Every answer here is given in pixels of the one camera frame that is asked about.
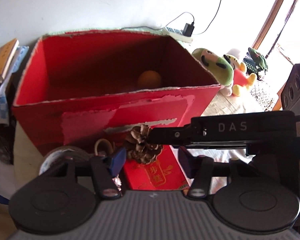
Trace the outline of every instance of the gray ribbed surface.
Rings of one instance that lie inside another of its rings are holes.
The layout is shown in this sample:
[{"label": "gray ribbed surface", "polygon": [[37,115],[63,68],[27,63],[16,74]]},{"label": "gray ribbed surface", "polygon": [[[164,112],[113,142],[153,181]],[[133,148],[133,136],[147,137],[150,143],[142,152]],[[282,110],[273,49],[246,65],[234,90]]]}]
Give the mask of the gray ribbed surface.
[{"label": "gray ribbed surface", "polygon": [[18,231],[13,240],[293,240],[300,235],[285,230],[268,236],[237,232],[216,219],[204,202],[190,201],[180,191],[128,191],[115,201],[104,201],[82,226],[60,235],[35,236]]}]

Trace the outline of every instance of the camera lens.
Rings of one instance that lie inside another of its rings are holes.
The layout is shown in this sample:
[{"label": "camera lens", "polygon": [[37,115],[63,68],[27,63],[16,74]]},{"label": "camera lens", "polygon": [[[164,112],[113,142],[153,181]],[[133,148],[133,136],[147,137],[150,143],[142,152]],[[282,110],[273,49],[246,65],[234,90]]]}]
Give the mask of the camera lens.
[{"label": "camera lens", "polygon": [[293,94],[293,88],[291,86],[289,87],[288,93],[289,93],[289,97],[290,97],[290,99],[292,101],[294,94]]},{"label": "camera lens", "polygon": [[284,103],[284,107],[288,106],[288,100],[286,96],[284,96],[283,103]]},{"label": "camera lens", "polygon": [[300,78],[298,76],[296,76],[295,83],[296,83],[297,89],[299,90],[300,89]]}]

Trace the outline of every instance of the green plush toy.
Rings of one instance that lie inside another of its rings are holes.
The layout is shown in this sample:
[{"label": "green plush toy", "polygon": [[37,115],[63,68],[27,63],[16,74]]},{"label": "green plush toy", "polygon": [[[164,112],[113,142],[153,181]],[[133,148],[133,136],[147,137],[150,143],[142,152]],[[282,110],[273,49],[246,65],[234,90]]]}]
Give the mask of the green plush toy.
[{"label": "green plush toy", "polygon": [[192,56],[212,73],[220,85],[224,87],[232,85],[234,70],[230,64],[230,59],[226,55],[219,57],[210,50],[199,48],[192,52]]}]

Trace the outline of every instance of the power strip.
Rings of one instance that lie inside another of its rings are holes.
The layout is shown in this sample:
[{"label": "power strip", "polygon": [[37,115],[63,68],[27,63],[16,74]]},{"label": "power strip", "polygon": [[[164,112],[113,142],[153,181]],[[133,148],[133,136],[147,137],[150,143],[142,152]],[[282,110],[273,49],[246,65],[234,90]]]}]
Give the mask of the power strip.
[{"label": "power strip", "polygon": [[169,27],[163,27],[162,34],[169,35],[177,41],[183,41],[186,43],[192,43],[192,41],[193,41],[192,37],[184,36],[180,30],[172,29]]}]

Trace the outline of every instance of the white wall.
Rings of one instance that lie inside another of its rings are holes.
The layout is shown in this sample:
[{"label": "white wall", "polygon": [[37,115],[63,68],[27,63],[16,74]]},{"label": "white wall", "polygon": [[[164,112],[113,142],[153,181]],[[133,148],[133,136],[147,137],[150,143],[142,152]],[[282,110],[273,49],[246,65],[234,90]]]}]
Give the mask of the white wall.
[{"label": "white wall", "polygon": [[[0,46],[17,37],[20,44],[33,43],[47,32],[82,28],[163,26],[189,11],[195,16],[194,33],[212,20],[219,0],[0,0]],[[195,47],[223,54],[232,47],[246,50],[258,35],[274,0],[223,0],[208,31]],[[182,29],[191,23],[183,15],[171,24]]]}]

